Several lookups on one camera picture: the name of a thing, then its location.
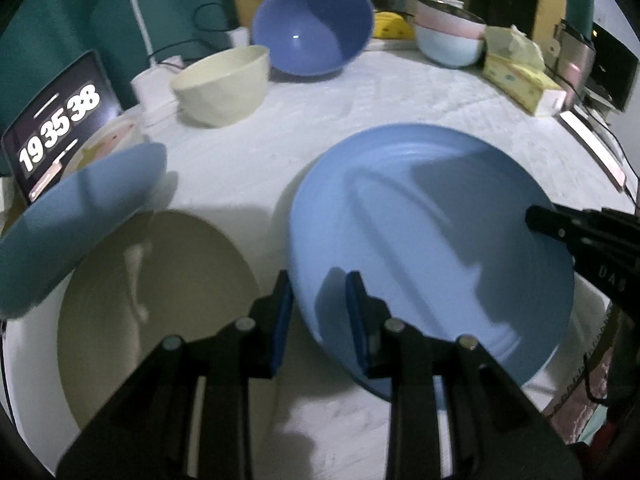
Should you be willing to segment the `light blue plate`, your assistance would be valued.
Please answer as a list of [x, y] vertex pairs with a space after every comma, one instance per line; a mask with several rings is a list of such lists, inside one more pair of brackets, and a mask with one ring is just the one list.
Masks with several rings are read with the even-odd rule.
[[395, 318], [427, 336], [475, 336], [519, 384], [555, 354], [574, 302], [566, 246], [532, 231], [528, 208], [550, 198], [513, 158], [475, 136], [391, 124], [330, 148], [300, 182], [288, 215], [288, 270], [309, 333], [363, 375], [346, 308], [358, 272]]
[[28, 207], [1, 239], [1, 318], [22, 318], [78, 262], [150, 200], [167, 148], [142, 143], [71, 174]]

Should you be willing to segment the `beige plate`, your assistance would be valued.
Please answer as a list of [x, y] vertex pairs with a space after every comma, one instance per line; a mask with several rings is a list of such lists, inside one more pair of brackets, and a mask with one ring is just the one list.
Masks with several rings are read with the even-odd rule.
[[166, 336], [215, 335], [258, 297], [232, 241], [179, 211], [132, 217], [76, 268], [58, 317], [58, 369], [79, 427]]

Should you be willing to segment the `silver pink appliance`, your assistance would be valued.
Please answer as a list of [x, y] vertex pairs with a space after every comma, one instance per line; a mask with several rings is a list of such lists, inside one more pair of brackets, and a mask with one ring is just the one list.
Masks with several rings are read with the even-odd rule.
[[570, 110], [584, 96], [595, 58], [591, 39], [564, 20], [554, 26], [544, 59], [551, 77], [566, 92], [563, 110]]

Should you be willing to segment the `yellow tissue pack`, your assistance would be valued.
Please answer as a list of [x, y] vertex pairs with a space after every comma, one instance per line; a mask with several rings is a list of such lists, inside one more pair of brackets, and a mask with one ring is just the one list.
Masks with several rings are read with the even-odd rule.
[[566, 91], [546, 73], [541, 48], [514, 25], [487, 26], [483, 76], [534, 117], [562, 110]]

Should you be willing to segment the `light blue bowl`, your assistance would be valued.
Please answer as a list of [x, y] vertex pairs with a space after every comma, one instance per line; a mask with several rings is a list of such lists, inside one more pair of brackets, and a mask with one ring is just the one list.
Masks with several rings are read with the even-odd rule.
[[438, 32], [420, 25], [413, 26], [418, 49], [432, 62], [448, 67], [463, 68], [475, 64], [485, 49], [483, 39], [469, 39]]

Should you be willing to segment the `pink steel-lined bowl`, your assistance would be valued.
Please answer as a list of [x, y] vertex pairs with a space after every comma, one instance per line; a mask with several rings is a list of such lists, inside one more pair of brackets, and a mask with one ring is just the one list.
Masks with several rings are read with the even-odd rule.
[[486, 22], [477, 15], [440, 0], [418, 0], [416, 24], [452, 36], [482, 39]]

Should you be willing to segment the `pink star bowl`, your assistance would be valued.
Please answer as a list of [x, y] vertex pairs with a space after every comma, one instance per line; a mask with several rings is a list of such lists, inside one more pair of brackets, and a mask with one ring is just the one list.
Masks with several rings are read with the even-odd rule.
[[93, 162], [116, 154], [128, 148], [144, 142], [140, 120], [132, 116], [119, 116], [98, 131], [82, 144], [82, 147], [73, 154], [62, 172], [62, 180], [71, 174], [84, 169]]

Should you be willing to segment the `cream bowl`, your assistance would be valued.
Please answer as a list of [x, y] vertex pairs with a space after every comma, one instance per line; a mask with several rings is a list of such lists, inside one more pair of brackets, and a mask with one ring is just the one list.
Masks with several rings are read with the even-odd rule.
[[178, 73], [170, 88], [194, 122], [213, 128], [247, 118], [269, 88], [270, 51], [252, 44], [209, 55]]

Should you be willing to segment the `yellow duck wipes pack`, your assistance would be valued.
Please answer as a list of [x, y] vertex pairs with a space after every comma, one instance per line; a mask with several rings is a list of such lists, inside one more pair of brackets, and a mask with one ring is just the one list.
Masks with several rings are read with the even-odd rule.
[[374, 14], [373, 38], [381, 40], [413, 40], [414, 32], [410, 23], [401, 14], [390, 11], [376, 11]]

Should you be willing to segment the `white charger block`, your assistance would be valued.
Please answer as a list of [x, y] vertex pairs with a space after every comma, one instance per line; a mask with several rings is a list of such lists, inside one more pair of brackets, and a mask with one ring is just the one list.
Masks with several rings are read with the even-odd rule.
[[145, 127], [151, 127], [178, 112], [179, 104], [171, 81], [184, 69], [180, 55], [156, 62], [130, 81], [141, 107]]

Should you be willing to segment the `white desk lamp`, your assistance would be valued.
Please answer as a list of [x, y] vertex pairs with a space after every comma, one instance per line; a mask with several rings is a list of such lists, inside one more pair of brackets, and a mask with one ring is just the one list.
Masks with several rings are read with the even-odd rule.
[[179, 0], [89, 0], [88, 22], [122, 104], [140, 107], [130, 81], [156, 62], [178, 55]]

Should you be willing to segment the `tablet showing clock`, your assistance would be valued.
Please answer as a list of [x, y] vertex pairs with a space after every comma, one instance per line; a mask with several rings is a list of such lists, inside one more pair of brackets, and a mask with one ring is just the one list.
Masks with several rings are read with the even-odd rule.
[[62, 70], [2, 134], [1, 146], [29, 205], [62, 179], [70, 159], [122, 107], [98, 52]]

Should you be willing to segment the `dark blue bowl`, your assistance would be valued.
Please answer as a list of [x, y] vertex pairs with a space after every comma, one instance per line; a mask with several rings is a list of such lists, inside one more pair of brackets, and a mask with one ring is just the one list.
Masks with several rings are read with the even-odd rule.
[[276, 70], [315, 77], [338, 72], [358, 58], [373, 29], [371, 0], [264, 0], [250, 36], [270, 50]]

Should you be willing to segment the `teal curtain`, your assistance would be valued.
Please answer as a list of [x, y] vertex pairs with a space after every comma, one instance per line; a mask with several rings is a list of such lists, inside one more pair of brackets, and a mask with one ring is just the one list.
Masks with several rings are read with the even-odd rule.
[[[1, 0], [3, 128], [8, 128], [43, 87], [86, 51], [99, 53], [107, 73], [88, 22], [88, 2]], [[179, 0], [179, 6], [184, 29], [173, 42], [178, 55], [193, 61], [228, 47], [227, 34], [239, 25], [233, 0]]]

